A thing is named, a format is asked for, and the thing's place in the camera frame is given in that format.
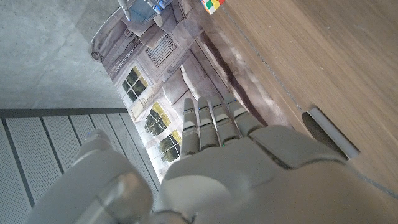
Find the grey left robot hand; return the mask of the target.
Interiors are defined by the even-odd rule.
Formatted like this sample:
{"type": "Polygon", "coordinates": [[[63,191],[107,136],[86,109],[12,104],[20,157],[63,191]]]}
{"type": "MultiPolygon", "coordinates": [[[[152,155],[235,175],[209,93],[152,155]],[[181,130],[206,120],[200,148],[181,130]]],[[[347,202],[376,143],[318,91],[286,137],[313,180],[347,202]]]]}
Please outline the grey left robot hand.
{"type": "Polygon", "coordinates": [[[180,157],[157,194],[102,130],[29,223],[396,223],[381,188],[326,145],[263,126],[233,96],[183,108],[180,157]]]}

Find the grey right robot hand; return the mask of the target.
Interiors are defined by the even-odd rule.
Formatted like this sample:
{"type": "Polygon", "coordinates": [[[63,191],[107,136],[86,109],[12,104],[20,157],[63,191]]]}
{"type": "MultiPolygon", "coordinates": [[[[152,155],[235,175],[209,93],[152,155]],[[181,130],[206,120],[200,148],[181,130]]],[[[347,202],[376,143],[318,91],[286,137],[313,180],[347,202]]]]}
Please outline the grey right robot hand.
{"type": "Polygon", "coordinates": [[[153,18],[171,4],[171,0],[118,0],[125,15],[126,25],[143,29],[151,26],[153,18]]]}

